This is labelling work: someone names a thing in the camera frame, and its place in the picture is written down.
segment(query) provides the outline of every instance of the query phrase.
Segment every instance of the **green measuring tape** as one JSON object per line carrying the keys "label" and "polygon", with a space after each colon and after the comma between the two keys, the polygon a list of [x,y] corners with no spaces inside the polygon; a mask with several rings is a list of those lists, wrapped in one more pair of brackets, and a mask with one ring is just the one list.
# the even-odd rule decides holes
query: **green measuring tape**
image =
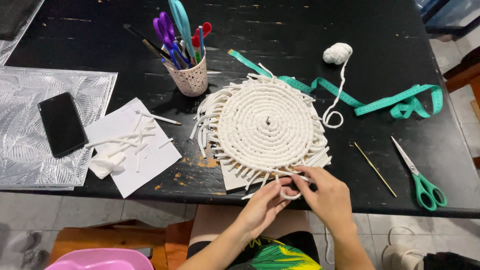
{"label": "green measuring tape", "polygon": [[[235,57],[238,61],[242,62],[244,65],[248,66],[249,68],[255,70],[258,74],[271,78],[270,74],[268,74],[263,68],[252,63],[250,60],[243,57],[237,51],[234,51],[231,49],[228,52],[228,54]],[[338,87],[336,87],[335,85],[331,84],[329,81],[321,77],[316,78],[312,82],[311,86],[308,86],[288,76],[280,76],[278,77],[278,79],[286,82],[291,87],[298,89],[304,93],[310,93],[315,88],[317,88],[318,85],[320,85],[323,88],[327,89],[330,93],[334,94],[335,96],[338,96]],[[344,101],[346,104],[354,107],[355,108],[354,111],[357,116],[396,104],[390,110],[390,114],[395,119],[406,119],[412,114],[413,111],[418,113],[423,118],[428,118],[430,117],[430,115],[425,111],[420,101],[415,97],[416,94],[428,89],[432,91],[432,102],[433,102],[432,114],[437,114],[442,109],[444,99],[443,99],[442,89],[440,88],[440,86],[436,86],[436,85],[422,85],[422,86],[414,85],[412,86],[412,88],[405,90],[393,97],[383,98],[366,105],[354,99],[352,96],[345,93],[344,91],[340,93],[339,98],[342,101]]]}

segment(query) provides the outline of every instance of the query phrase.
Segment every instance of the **green scissors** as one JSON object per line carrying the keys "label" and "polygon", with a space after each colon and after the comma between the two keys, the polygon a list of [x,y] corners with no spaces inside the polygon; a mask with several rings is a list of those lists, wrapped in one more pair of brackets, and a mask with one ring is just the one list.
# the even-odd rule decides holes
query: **green scissors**
{"label": "green scissors", "polygon": [[[418,203],[430,211],[435,211],[437,209],[437,206],[446,206],[447,197],[445,196],[445,193],[443,193],[440,188],[436,187],[434,184],[430,183],[425,177],[423,177],[423,175],[421,175],[415,165],[413,165],[413,162],[405,154],[402,147],[400,147],[398,142],[393,139],[393,136],[392,140],[395,143],[396,148],[400,152],[400,155],[402,155],[403,160],[405,160],[405,163],[412,172],[413,180],[415,180],[415,189],[417,192]],[[430,200],[430,207],[423,202],[422,195],[424,195]]]}

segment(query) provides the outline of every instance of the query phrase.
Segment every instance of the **left hand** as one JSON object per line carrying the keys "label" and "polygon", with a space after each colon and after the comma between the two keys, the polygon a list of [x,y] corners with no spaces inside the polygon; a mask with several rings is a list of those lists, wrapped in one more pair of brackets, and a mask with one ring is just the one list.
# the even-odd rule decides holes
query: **left hand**
{"label": "left hand", "polygon": [[280,189],[285,194],[295,196],[299,191],[282,185],[292,182],[290,177],[280,178],[280,184],[271,181],[266,184],[253,196],[235,220],[235,223],[247,234],[250,240],[257,238],[270,224],[276,215],[290,203],[280,196]]}

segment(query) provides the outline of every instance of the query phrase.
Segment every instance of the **scissor blade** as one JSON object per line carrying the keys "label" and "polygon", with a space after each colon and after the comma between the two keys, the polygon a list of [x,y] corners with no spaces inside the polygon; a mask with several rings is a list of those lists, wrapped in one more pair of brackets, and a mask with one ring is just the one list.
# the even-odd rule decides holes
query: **scissor blade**
{"label": "scissor blade", "polygon": [[390,136],[393,140],[393,142],[395,143],[395,146],[396,148],[398,149],[398,151],[400,152],[400,155],[402,155],[403,157],[403,160],[405,160],[405,163],[407,164],[408,168],[410,169],[410,171],[414,174],[414,175],[419,175],[419,171],[417,170],[417,167],[415,167],[415,165],[413,165],[413,162],[410,160],[410,158],[407,156],[407,154],[405,154],[405,151],[402,149],[402,147],[400,147],[400,145],[398,144],[398,142],[395,141],[395,139],[393,138],[393,136]]}

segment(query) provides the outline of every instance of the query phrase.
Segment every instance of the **pink plastic basin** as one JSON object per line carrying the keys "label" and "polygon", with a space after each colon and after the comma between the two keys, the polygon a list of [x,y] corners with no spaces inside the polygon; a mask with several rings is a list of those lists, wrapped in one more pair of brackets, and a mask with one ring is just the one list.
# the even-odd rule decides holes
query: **pink plastic basin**
{"label": "pink plastic basin", "polygon": [[45,270],[154,270],[142,253],[123,248],[75,250],[60,257]]}

